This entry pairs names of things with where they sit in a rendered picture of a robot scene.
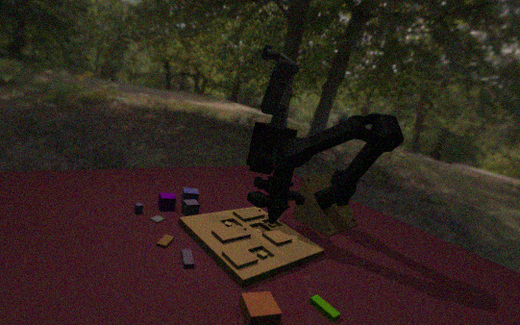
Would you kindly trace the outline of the green rectangular block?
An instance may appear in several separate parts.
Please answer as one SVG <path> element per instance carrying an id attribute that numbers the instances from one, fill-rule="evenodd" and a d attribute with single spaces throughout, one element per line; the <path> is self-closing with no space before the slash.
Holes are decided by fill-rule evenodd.
<path id="1" fill-rule="evenodd" d="M 336 311 L 327 302 L 325 302 L 318 294 L 310 298 L 310 303 L 323 315 L 325 315 L 332 322 L 340 317 L 340 312 Z"/>

